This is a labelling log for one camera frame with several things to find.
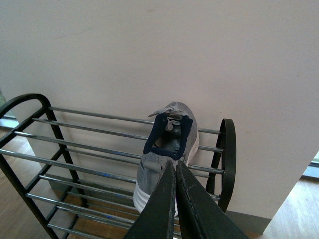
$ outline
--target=black frame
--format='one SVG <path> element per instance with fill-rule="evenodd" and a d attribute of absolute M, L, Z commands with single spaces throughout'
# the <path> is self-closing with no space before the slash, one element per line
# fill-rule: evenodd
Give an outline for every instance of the black frame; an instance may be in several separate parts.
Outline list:
<path fill-rule="evenodd" d="M 125 153 L 125 152 L 118 152 L 118 151 L 113 151 L 113 150 L 108 150 L 108 149 L 91 147 L 88 145 L 80 145 L 80 144 L 76 144 L 73 142 L 67 142 L 63 138 L 60 127 L 72 127 L 72 128 L 77 128 L 80 130 L 88 130 L 88 131 L 93 131 L 93 132 L 98 132 L 98 133 L 106 133 L 106 134 L 129 137 L 129 138 L 139 139 L 139 140 L 146 140 L 147 138 L 142 137 L 142 136 L 138 136 L 138 135 L 130 135 L 130 134 L 126 134 L 126 133 L 118 133 L 118 132 L 100 130 L 100 129 L 95 129 L 95 128 L 87 128 L 87 127 L 82 127 L 82 126 L 78 126 L 78 125 L 60 123 L 57 121 L 57 118 L 55 116 L 54 111 L 62 111 L 62 112 L 69 112 L 69 113 L 73 113 L 73 114 L 82 114 L 82 115 L 88 115 L 88 116 L 93 116 L 93 117 L 104 117 L 104 118 L 109 118 L 109 119 L 114 119 L 114 120 L 125 120 L 125 121 L 145 123 L 145 124 L 153 124 L 153 122 L 140 120 L 140 119 L 132 119 L 132 118 L 125 118 L 125 117 L 118 117 L 118 116 L 103 115 L 103 114 L 97 114 L 97 113 L 80 112 L 80 111 L 74 111 L 74 110 L 69 110 L 69 109 L 55 108 L 55 107 L 51 106 L 51 103 L 48 100 L 48 98 L 45 97 L 44 95 L 41 95 L 41 94 L 25 94 L 25 95 L 15 97 L 12 100 L 6 102 L 3 106 L 0 107 L 0 119 L 6 114 L 6 112 L 11 110 L 15 106 L 17 106 L 23 102 L 30 101 L 30 100 L 40 101 L 42 104 L 42 107 L 39 110 L 37 110 L 36 112 L 34 112 L 33 114 L 31 114 L 26 120 L 24 120 L 22 123 L 20 123 L 16 128 L 12 129 L 6 136 L 4 136 L 0 140 L 0 154 L 1 154 L 0 155 L 0 168 L 5 173 L 5 175 L 10 180 L 10 182 L 15 187 L 15 189 L 18 191 L 20 196 L 23 198 L 25 203 L 30 207 L 32 212 L 35 214 L 35 216 L 40 221 L 42 226 L 45 228 L 47 233 L 51 236 L 51 238 L 53 238 L 53 239 L 58 238 L 58 236 L 56 235 L 56 233 L 54 232 L 53 229 L 65 231 L 65 234 L 63 236 L 64 239 L 68 237 L 69 233 L 75 233 L 78 235 L 89 237 L 88 234 L 86 234 L 86 233 L 77 232 L 77 231 L 73 230 L 73 226 L 75 225 L 79 216 L 83 216 L 85 213 L 90 212 L 89 210 L 85 211 L 85 208 L 89 207 L 88 199 L 91 199 L 92 197 L 87 195 L 85 190 L 91 190 L 92 188 L 95 188 L 95 190 L 97 190 L 99 192 L 110 193 L 109 192 L 110 189 L 105 188 L 101 185 L 89 185 L 87 182 L 83 183 L 83 180 L 79 179 L 77 171 L 86 172 L 86 173 L 90 173 L 90 174 L 98 175 L 98 176 L 103 176 L 103 177 L 110 177 L 110 178 L 126 181 L 129 183 L 134 183 L 134 179 L 130 178 L 130 177 L 121 176 L 121 175 L 106 174 L 105 172 L 100 172 L 97 170 L 78 167 L 78 166 L 73 164 L 70 152 L 77 152 L 77 153 L 82 153 L 82 154 L 87 154 L 87 155 L 92 155 L 92 156 L 98 156 L 101 158 L 122 161 L 122 162 L 135 164 L 135 165 L 137 165 L 139 163 L 138 160 L 139 160 L 140 156 Z M 46 115 L 48 120 L 39 119 L 42 115 Z M 55 139 L 23 133 L 23 131 L 25 129 L 27 129 L 34 122 L 49 124 L 53 130 L 53 133 L 55 135 Z M 188 167 L 189 167 L 189 169 L 191 169 L 193 171 L 193 173 L 191 173 L 191 176 L 193 178 L 194 178 L 194 175 L 208 177 L 206 190 L 210 194 L 207 194 L 207 193 L 206 194 L 209 196 L 209 198 L 211 199 L 211 201 L 213 203 L 214 203 L 213 200 L 218 201 L 218 206 L 219 206 L 218 209 L 221 209 L 222 211 L 225 212 L 227 207 L 228 207 L 231 196 L 232 196 L 234 181 L 235 181 L 235 172 L 236 172 L 236 135 L 235 135 L 234 123 L 230 119 L 224 119 L 222 121 L 220 131 L 209 130 L 209 129 L 200 129 L 199 132 L 218 135 L 216 147 L 208 147 L 208 146 L 200 146 L 199 147 L 200 150 L 207 150 L 207 151 L 214 152 L 212 164 L 211 164 L 210 168 L 209 167 L 208 168 L 202 167 L 202 166 L 198 166 L 198 165 L 194 165 L 194 164 L 190 164 Z M 19 154 L 19 153 L 15 153 L 15 152 L 9 152 L 6 150 L 2 150 L 2 148 L 7 143 L 9 143 L 12 139 L 14 139 L 17 135 L 27 137 L 27 138 L 30 137 L 30 138 L 35 138 L 38 140 L 44 140 L 44 141 L 57 143 L 59 145 L 59 150 L 50 159 L 44 159 L 44 158 L 40 158 L 40 157 L 28 156 L 28 155 L 23 155 L 23 154 Z M 101 156 L 101 155 L 97 155 L 97 154 L 93 154 L 93 153 L 74 150 L 74 149 L 68 148 L 69 145 L 70 146 L 74 145 L 74 146 L 78 146 L 79 148 L 82 148 L 82 149 L 95 150 L 98 152 L 103 152 L 103 153 L 108 153 L 108 154 L 113 154 L 113 155 L 121 155 L 121 156 L 123 155 L 123 156 L 128 157 L 129 159 L 118 159 L 118 158 L 116 159 L 116 158 L 112 158 L 109 156 Z M 30 181 L 30 183 L 26 187 L 24 187 L 22 185 L 22 183 L 19 181 L 15 172 L 11 169 L 10 165 L 7 163 L 4 155 L 16 156 L 16 157 L 22 158 L 22 159 L 27 159 L 27 160 L 36 161 L 36 162 L 42 162 L 42 163 L 45 163 L 46 165 Z M 65 163 L 57 162 L 57 159 L 61 156 L 63 156 Z M 220 159 L 221 159 L 221 169 L 218 169 Z M 54 201 L 54 202 L 52 200 L 50 201 L 46 198 L 41 198 L 41 197 L 37 197 L 36 195 L 30 194 L 30 191 L 36 186 L 36 184 L 40 180 L 53 180 L 53 181 L 55 180 L 55 181 L 59 182 L 59 180 L 57 180 L 57 179 L 50 179 L 49 177 L 46 177 L 47 171 L 52 166 L 67 168 L 67 169 L 69 169 L 69 172 L 72 176 L 72 182 L 67 182 L 66 180 L 63 181 L 63 179 L 60 180 L 64 185 L 67 185 L 67 187 L 66 187 L 66 190 L 63 192 L 63 195 L 61 196 L 61 198 L 58 201 Z M 183 184 L 182 181 L 178 181 L 179 177 L 181 177 L 181 175 L 182 175 L 182 174 L 179 174 L 179 172 L 184 170 L 183 167 L 184 166 L 179 165 L 177 168 L 177 198 L 178 198 L 178 195 L 179 194 L 181 195 L 181 193 L 182 193 L 182 191 L 179 190 L 179 188 L 182 188 L 181 185 L 184 185 L 183 187 L 189 186 L 187 184 Z M 166 170 L 169 171 L 169 173 L 167 173 L 166 176 L 164 176 L 161 181 L 163 181 L 163 180 L 166 181 L 166 186 L 168 186 L 170 188 L 170 190 L 167 190 L 167 192 L 171 193 L 168 198 L 171 198 L 172 195 L 174 195 L 174 193 L 176 193 L 176 183 L 174 183 L 175 182 L 174 180 L 176 180 L 174 178 L 176 176 L 175 176 L 175 173 L 173 173 L 173 171 L 171 170 L 171 166 L 168 166 L 166 168 Z M 197 174 L 197 171 L 209 172 L 209 176 L 199 175 L 199 174 Z M 216 174 L 222 175 L 222 191 L 221 191 L 220 195 L 214 194 Z M 75 188 L 77 190 L 76 195 L 81 198 L 82 204 L 80 207 L 81 207 L 81 210 L 83 211 L 82 214 L 80 214 L 80 213 L 76 214 L 74 216 L 74 220 L 67 228 L 60 228 L 60 227 L 57 227 L 55 225 L 52 225 L 50 223 L 50 220 L 55 215 L 57 210 L 59 210 L 61 207 L 64 207 L 64 206 L 68 207 L 69 210 L 72 209 L 72 205 L 66 204 L 63 201 L 65 200 L 67 195 L 72 194 L 72 193 L 74 194 L 74 192 L 71 192 L 71 190 L 73 188 Z M 118 189 L 115 189 L 115 191 L 116 191 L 115 194 L 124 195 L 124 197 L 127 197 L 127 198 L 132 197 L 132 195 L 130 193 L 122 192 L 121 190 L 119 191 Z M 43 201 L 47 201 L 47 202 L 54 204 L 54 207 L 52 208 L 51 212 L 49 213 L 49 215 L 47 217 L 45 217 L 42 214 L 42 212 L 37 207 L 34 200 L 43 200 Z M 188 202 L 181 202 L 180 201 L 180 202 L 178 202 L 178 205 L 181 206 L 181 208 L 183 208 L 183 205 L 185 206 L 185 205 L 187 205 L 187 203 Z M 166 217 L 166 219 L 171 218 L 171 212 L 172 212 L 171 208 L 170 208 L 170 210 L 163 210 L 163 216 L 165 216 L 165 215 L 167 215 L 167 213 L 169 213 L 169 217 Z M 146 216 L 144 216 L 144 215 L 145 215 L 145 213 L 142 213 L 140 215 L 140 217 L 138 217 L 138 220 L 136 220 L 136 223 L 143 224 L 144 219 L 149 218 L 149 216 L 150 216 L 149 213 L 147 213 Z M 104 222 L 108 222 L 106 219 L 103 219 L 101 217 L 99 217 L 99 220 L 104 221 Z M 172 222 L 172 220 L 169 220 L 170 226 L 167 227 L 168 228 L 167 229 L 168 233 L 166 232 L 166 235 L 168 236 L 167 238 L 172 237 L 171 222 Z M 123 228 L 130 227 L 126 222 L 124 222 L 124 223 L 116 222 L 114 225 L 121 226 Z M 183 232 L 183 227 L 185 228 L 185 226 L 183 226 L 182 224 L 181 224 L 181 226 L 182 226 L 183 237 L 188 238 L 187 232 L 186 233 Z"/>

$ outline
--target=shoelace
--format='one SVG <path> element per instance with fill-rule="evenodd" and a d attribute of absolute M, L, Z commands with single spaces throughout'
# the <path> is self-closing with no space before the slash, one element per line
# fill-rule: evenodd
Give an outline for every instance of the shoelace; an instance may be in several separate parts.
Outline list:
<path fill-rule="evenodd" d="M 180 131 L 180 120 L 183 118 L 183 116 L 188 115 L 187 112 L 181 110 L 178 108 L 178 103 L 177 102 L 172 102 L 172 105 L 160 110 L 155 111 L 154 113 L 150 114 L 149 117 L 161 114 L 161 113 L 167 113 L 167 118 L 168 118 L 168 124 L 166 127 L 166 130 L 168 132 L 178 132 Z"/>

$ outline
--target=white sole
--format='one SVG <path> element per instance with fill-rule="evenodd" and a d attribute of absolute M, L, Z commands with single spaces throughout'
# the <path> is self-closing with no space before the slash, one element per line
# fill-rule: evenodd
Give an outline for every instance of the white sole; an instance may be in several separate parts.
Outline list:
<path fill-rule="evenodd" d="M 149 198 L 150 196 L 147 193 L 143 192 L 140 189 L 139 185 L 136 183 L 134 193 L 133 193 L 133 203 L 139 213 L 141 213 L 141 211 L 144 209 Z M 177 202 L 175 202 L 175 217 L 177 215 L 178 215 Z"/>

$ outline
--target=baseboard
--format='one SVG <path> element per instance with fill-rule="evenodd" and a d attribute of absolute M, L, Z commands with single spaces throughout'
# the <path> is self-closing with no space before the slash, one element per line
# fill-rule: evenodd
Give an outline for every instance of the baseboard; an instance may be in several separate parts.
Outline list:
<path fill-rule="evenodd" d="M 262 234 L 271 221 L 270 218 L 245 213 L 227 211 L 226 215 L 244 232 Z"/>
<path fill-rule="evenodd" d="M 19 125 L 19 122 L 16 120 L 15 117 L 11 116 L 3 116 L 0 119 L 0 127 L 5 129 L 12 129 Z"/>

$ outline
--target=sneaker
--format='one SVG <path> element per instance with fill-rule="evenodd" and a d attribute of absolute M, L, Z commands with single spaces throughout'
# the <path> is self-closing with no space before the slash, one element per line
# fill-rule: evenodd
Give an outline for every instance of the sneaker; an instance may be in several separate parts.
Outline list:
<path fill-rule="evenodd" d="M 144 145 L 133 195 L 134 206 L 139 212 L 162 176 L 166 163 L 172 161 L 175 170 L 179 160 L 188 165 L 199 146 L 197 123 L 187 105 L 172 102 L 149 117 L 154 115 L 154 125 Z"/>

